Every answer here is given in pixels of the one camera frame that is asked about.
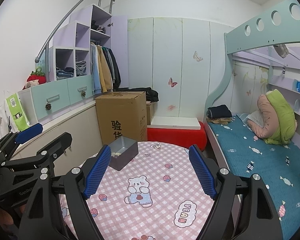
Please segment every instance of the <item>beige cabinet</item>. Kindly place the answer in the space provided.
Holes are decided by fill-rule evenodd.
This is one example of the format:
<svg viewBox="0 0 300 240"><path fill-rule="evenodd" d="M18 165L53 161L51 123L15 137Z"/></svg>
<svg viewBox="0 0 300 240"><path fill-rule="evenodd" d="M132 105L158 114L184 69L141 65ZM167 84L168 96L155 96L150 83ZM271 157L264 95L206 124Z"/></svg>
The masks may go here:
<svg viewBox="0 0 300 240"><path fill-rule="evenodd" d="M95 105L85 111L60 123L55 128L34 140L14 157L26 158L36 155L36 152L53 139L68 132L72 136L71 147L55 160L55 175L64 175L73 167L79 166L87 158L99 152L102 141Z"/></svg>

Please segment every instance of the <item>blue gripper pad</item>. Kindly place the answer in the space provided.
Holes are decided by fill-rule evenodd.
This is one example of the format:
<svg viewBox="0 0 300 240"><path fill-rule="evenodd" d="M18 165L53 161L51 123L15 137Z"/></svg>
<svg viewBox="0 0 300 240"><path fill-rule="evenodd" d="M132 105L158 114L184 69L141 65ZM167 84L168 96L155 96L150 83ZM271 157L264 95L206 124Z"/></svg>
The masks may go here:
<svg viewBox="0 0 300 240"><path fill-rule="evenodd" d="M189 148L189 160L200 181L203 191L205 194L214 199L217 195L214 188L214 178L194 146Z"/></svg>
<svg viewBox="0 0 300 240"><path fill-rule="evenodd" d="M15 142L19 144L24 144L27 141L31 140L32 138L36 137L37 135L41 134L42 131L43 131L42 125L40 123L37 123L25 129L24 131L18 133Z"/></svg>
<svg viewBox="0 0 300 240"><path fill-rule="evenodd" d="M111 149L109 146L106 146L103 152L99 154L100 157L86 177L86 188L83 192L86 198L90 198L91 195L94 195L97 192L102 177L106 173L106 169L111 160Z"/></svg>

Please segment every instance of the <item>drawer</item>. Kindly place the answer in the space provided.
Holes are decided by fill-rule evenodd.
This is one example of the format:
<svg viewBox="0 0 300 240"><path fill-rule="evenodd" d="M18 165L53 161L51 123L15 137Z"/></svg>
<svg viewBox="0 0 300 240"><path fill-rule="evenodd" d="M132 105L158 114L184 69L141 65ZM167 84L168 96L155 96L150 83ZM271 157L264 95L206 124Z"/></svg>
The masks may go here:
<svg viewBox="0 0 300 240"><path fill-rule="evenodd" d="M92 76L81 76L66 79L68 82L70 104L77 103L85 98L92 97Z"/></svg>
<svg viewBox="0 0 300 240"><path fill-rule="evenodd" d="M67 79L48 82L31 88L32 101L37 119L70 105ZM47 101L51 109L46 109Z"/></svg>

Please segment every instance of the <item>round table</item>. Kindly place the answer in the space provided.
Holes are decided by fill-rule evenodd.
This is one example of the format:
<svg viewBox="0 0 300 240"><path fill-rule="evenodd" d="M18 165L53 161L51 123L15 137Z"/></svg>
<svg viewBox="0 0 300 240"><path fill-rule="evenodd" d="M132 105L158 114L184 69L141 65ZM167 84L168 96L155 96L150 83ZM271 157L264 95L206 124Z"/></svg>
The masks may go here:
<svg viewBox="0 0 300 240"><path fill-rule="evenodd" d="M189 161L188 150L160 142L138 142L139 154L121 171L108 167L87 200L104 239L196 239L213 200ZM65 222L75 234L66 196Z"/></svg>

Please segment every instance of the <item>black folded clothes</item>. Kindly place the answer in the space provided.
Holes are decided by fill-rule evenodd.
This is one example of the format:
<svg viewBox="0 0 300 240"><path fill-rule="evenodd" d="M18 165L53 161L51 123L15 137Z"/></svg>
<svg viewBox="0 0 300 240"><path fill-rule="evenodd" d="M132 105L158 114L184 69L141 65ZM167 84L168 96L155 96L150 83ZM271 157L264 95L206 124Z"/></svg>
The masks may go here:
<svg viewBox="0 0 300 240"><path fill-rule="evenodd" d="M226 105L221 105L209 107L207 111L207 116L210 119L229 118L232 117L232 113Z"/></svg>
<svg viewBox="0 0 300 240"><path fill-rule="evenodd" d="M102 26L102 25L96 25L96 21L92 20L91 21L91 29L101 32L101 33L106 33L106 27Z"/></svg>
<svg viewBox="0 0 300 240"><path fill-rule="evenodd" d="M151 102L158 102L159 101L159 94L157 91L151 89L151 87L148 88L118 88L116 91L118 92L146 92L146 100Z"/></svg>

